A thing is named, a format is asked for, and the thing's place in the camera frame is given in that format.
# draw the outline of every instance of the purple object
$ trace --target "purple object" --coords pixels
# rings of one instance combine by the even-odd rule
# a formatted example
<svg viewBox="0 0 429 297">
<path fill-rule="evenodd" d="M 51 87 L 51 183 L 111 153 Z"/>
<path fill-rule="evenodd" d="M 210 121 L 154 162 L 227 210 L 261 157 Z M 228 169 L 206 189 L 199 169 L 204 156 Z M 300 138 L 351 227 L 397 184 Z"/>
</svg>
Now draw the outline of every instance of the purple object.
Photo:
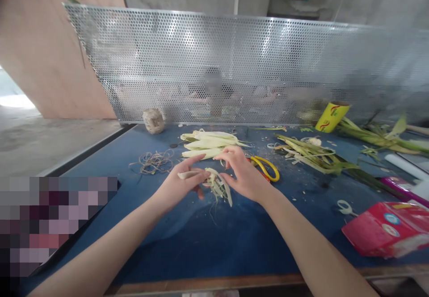
<svg viewBox="0 0 429 297">
<path fill-rule="evenodd" d="M 397 176 L 386 176 L 383 178 L 379 178 L 379 181 L 387 185 L 388 187 L 398 191 L 399 193 L 403 194 L 408 198 L 408 201 L 414 200 L 415 202 L 420 203 L 421 205 L 425 206 L 429 209 L 429 201 L 423 199 L 422 197 L 419 197 L 417 194 L 411 192 L 411 189 L 413 188 L 413 185 L 409 184 L 404 179 L 397 177 Z"/>
</svg>

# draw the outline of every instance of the blue tabletop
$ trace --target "blue tabletop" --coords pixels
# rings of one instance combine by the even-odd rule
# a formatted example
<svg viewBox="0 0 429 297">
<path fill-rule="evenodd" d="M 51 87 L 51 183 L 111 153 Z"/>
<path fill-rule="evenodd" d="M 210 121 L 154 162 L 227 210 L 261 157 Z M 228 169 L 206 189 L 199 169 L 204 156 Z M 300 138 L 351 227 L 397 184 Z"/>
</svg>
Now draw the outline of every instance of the blue tabletop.
<svg viewBox="0 0 429 297">
<path fill-rule="evenodd" d="M 253 130 L 245 126 L 183 126 L 169 125 L 159 135 L 150 135 L 143 125 L 126 132 L 101 150 L 81 162 L 64 176 L 117 176 L 122 186 L 117 195 L 94 217 L 88 228 L 71 249 L 49 269 L 29 277 L 23 285 L 30 291 L 38 283 L 58 270 L 81 251 L 109 231 L 133 209 L 146 201 L 162 184 L 166 174 L 138 175 L 128 165 L 146 152 L 163 152 L 172 143 L 180 142 L 182 133 L 194 129 L 231 132 L 234 128 L 240 140 L 252 142 L 250 152 L 274 163 L 280 171 L 274 183 L 298 210 L 357 268 L 423 264 L 429 262 L 429 249 L 413 252 L 400 259 L 361 257 L 341 232 L 351 220 L 336 209 L 338 200 L 346 200 L 356 213 L 362 213 L 376 202 L 397 201 L 388 193 L 377 192 L 351 179 L 323 175 L 303 164 L 292 165 L 283 156 L 267 148 L 273 143 L 275 132 Z M 302 132 L 288 128 L 280 132 L 298 139 L 320 135 L 328 146 L 350 162 L 356 163 L 363 143 L 315 130 Z M 179 158 L 185 151 L 183 144 L 174 149 Z M 211 159 L 197 163 L 198 167 L 212 167 L 222 171 L 219 162 Z M 374 176 L 393 173 L 379 167 L 361 164 Z M 189 193 L 168 213 L 130 257 L 113 284 L 130 284 L 160 280 L 287 274 L 299 272 L 298 267 L 275 225 L 258 204 L 232 192 L 233 207 L 228 203 L 214 204 L 210 191 L 200 201 Z"/>
</svg>

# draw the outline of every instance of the blue table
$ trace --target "blue table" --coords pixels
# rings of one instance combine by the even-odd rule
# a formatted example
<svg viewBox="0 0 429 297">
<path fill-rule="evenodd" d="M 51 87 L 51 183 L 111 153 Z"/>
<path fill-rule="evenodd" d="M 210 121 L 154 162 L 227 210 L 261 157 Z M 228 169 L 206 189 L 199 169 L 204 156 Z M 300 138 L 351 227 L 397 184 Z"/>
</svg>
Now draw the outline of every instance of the blue table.
<svg viewBox="0 0 429 297">
<path fill-rule="evenodd" d="M 86 247 L 109 231 L 133 209 L 147 200 L 165 179 L 165 174 L 138 175 L 128 164 L 145 152 L 163 152 L 178 143 L 182 133 L 205 130 L 231 132 L 235 128 L 240 140 L 252 142 L 251 153 L 274 163 L 280 180 L 274 186 L 291 200 L 299 211 L 365 276 L 408 274 L 409 269 L 427 270 L 429 249 L 413 252 L 401 259 L 361 257 L 341 227 L 351 217 L 336 211 L 338 200 L 348 201 L 357 213 L 362 213 L 379 201 L 397 201 L 393 196 L 377 192 L 341 174 L 323 175 L 303 165 L 292 165 L 283 156 L 267 148 L 275 132 L 253 130 L 245 126 L 167 126 L 159 135 L 150 135 L 138 125 L 69 170 L 64 176 L 117 176 L 122 183 L 117 195 L 92 220 L 71 249 L 48 270 L 33 276 L 23 285 L 25 291 L 70 261 Z M 298 139 L 320 135 L 329 146 L 350 162 L 356 162 L 363 143 L 350 138 L 317 131 L 302 132 L 288 128 L 280 132 Z M 174 149 L 179 157 L 185 149 Z M 223 170 L 211 159 L 199 162 L 199 167 Z M 374 176 L 389 173 L 379 167 L 363 164 Z M 119 292 L 149 292 L 192 289 L 225 289 L 302 282 L 298 267 L 275 225 L 258 204 L 232 192 L 233 207 L 227 203 L 214 204 L 206 193 L 204 201 L 190 193 L 167 214 L 138 247 L 113 282 Z"/>
</svg>

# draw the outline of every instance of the yellow scissors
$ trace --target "yellow scissors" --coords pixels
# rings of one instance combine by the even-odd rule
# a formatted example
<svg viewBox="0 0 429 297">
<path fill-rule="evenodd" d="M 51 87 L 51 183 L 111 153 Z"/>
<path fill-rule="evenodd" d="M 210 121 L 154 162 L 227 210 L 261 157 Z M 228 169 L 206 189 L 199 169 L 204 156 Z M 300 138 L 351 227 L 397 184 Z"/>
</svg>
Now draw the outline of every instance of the yellow scissors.
<svg viewBox="0 0 429 297">
<path fill-rule="evenodd" d="M 266 176 L 266 179 L 268 178 L 270 181 L 272 182 L 277 182 L 280 179 L 280 174 L 278 173 L 278 169 L 268 160 L 263 159 L 262 157 L 259 156 L 251 156 L 250 154 L 246 155 L 247 160 L 252 163 L 253 166 L 259 165 L 259 167 L 261 168 L 264 176 Z M 265 166 L 261 163 L 264 162 L 266 164 L 268 164 L 274 171 L 275 173 L 275 177 L 271 177 L 271 175 L 269 175 L 269 173 L 267 172 L 267 169 L 265 168 Z"/>
</svg>

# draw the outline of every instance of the person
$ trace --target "person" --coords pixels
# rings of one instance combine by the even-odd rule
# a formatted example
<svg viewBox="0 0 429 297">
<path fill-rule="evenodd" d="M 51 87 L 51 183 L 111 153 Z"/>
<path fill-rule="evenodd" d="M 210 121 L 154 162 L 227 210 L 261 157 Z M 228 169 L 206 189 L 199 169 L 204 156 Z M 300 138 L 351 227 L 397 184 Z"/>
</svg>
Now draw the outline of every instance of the person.
<svg viewBox="0 0 429 297">
<path fill-rule="evenodd" d="M 48 277 L 29 296 L 101 296 L 155 224 L 209 175 L 192 165 L 203 155 L 176 165 L 160 188 L 110 231 Z M 225 160 L 236 179 L 221 173 L 239 194 L 259 203 L 273 220 L 315 297 L 378 294 L 334 246 L 246 160 L 240 147 L 228 146 L 215 160 Z M 178 173 L 200 171 L 185 180 Z"/>
</svg>

